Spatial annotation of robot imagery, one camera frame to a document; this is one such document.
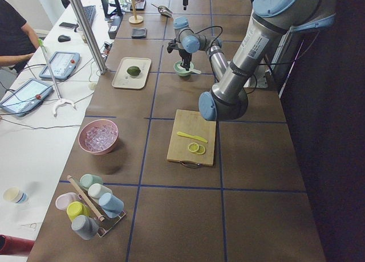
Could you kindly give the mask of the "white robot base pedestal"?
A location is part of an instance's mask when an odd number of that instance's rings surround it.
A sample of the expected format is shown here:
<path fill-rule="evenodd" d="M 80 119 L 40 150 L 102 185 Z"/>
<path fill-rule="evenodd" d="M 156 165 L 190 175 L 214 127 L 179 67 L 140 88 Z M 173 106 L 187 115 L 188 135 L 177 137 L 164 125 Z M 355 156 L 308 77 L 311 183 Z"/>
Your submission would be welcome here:
<path fill-rule="evenodd" d="M 245 83 L 244 88 L 268 88 L 269 82 L 266 79 L 268 72 L 270 71 L 266 65 L 259 65 L 254 71 L 254 76 L 250 77 Z"/>

